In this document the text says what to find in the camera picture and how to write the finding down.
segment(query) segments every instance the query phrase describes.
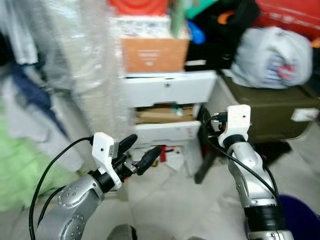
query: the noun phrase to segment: plastic wrap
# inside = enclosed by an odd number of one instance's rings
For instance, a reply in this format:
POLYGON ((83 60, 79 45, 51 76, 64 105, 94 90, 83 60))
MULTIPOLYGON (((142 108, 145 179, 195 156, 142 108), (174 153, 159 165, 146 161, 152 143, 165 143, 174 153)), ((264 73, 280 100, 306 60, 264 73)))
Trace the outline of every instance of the plastic wrap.
POLYGON ((91 131, 116 140, 130 130, 120 39, 104 0, 27 0, 48 85, 70 89, 91 131))

